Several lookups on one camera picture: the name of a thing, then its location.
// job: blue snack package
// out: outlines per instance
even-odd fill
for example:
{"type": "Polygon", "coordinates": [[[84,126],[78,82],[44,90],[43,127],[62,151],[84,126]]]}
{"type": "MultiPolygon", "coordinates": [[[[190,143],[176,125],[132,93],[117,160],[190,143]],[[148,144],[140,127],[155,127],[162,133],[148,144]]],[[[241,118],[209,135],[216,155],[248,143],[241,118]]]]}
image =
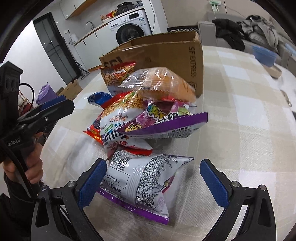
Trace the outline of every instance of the blue snack package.
{"type": "Polygon", "coordinates": [[[113,96],[106,92],[96,92],[92,94],[90,97],[85,98],[88,99],[89,104],[93,104],[101,107],[106,101],[110,100],[113,96]]]}

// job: screw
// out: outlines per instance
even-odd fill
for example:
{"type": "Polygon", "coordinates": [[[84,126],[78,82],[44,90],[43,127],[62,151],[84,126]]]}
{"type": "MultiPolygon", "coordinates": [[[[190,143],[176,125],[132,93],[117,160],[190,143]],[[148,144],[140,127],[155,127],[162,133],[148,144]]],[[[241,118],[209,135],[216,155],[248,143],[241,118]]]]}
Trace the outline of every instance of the screw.
{"type": "Polygon", "coordinates": [[[73,187],[75,184],[76,184],[75,181],[69,181],[69,182],[67,183],[67,186],[68,186],[68,187],[73,187]]]}
{"type": "Polygon", "coordinates": [[[260,185],[260,189],[261,189],[262,191],[266,191],[266,190],[267,190],[266,186],[264,186],[264,185],[260,185]]]}
{"type": "Polygon", "coordinates": [[[233,181],[233,182],[231,182],[231,184],[236,188],[238,188],[240,186],[238,181],[233,181]]]}
{"type": "Polygon", "coordinates": [[[41,187],[41,191],[45,191],[47,189],[47,186],[46,185],[43,185],[42,187],[41,187]]]}

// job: black door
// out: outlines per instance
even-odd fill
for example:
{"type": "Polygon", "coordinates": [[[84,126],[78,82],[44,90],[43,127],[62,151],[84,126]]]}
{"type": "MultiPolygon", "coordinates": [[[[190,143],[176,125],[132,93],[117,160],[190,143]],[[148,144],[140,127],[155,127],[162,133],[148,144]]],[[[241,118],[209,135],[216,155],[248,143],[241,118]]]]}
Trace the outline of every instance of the black door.
{"type": "Polygon", "coordinates": [[[61,36],[51,12],[34,20],[33,23],[45,52],[63,81],[68,85],[79,78],[80,69],[61,36]]]}
{"type": "Polygon", "coordinates": [[[143,29],[135,24],[125,24],[121,26],[116,33],[118,44],[123,44],[131,39],[143,37],[145,35],[143,29]]]}

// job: kitchen cabinet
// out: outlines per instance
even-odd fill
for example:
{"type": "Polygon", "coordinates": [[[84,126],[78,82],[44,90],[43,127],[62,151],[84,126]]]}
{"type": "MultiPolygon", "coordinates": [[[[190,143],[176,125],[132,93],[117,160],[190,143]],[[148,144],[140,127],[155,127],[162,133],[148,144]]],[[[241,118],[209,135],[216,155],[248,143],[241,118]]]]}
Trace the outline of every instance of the kitchen cabinet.
{"type": "Polygon", "coordinates": [[[103,55],[103,51],[96,32],[78,43],[75,48],[87,69],[101,65],[99,57],[103,55]]]}
{"type": "Polygon", "coordinates": [[[78,16],[95,1],[96,0],[62,0],[59,5],[65,19],[68,19],[73,16],[78,16]]]}
{"type": "Polygon", "coordinates": [[[118,46],[116,36],[113,34],[109,26],[104,26],[95,32],[98,36],[102,48],[102,55],[110,52],[118,46]]]}

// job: cardboard box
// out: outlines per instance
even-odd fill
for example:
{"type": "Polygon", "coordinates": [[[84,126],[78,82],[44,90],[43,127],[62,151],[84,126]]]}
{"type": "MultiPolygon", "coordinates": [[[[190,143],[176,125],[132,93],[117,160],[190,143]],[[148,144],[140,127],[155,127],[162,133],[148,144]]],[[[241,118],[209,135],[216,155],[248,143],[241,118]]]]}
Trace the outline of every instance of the cardboard box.
{"type": "Polygon", "coordinates": [[[202,45],[196,32],[177,32],[144,36],[121,44],[100,57],[104,66],[136,61],[135,70],[167,67],[195,89],[203,91],[202,45]]]}
{"type": "Polygon", "coordinates": [[[75,97],[82,91],[82,88],[78,84],[77,80],[74,80],[74,83],[70,83],[67,85],[67,87],[62,90],[62,92],[59,94],[66,96],[67,99],[69,100],[74,100],[75,97]]]}

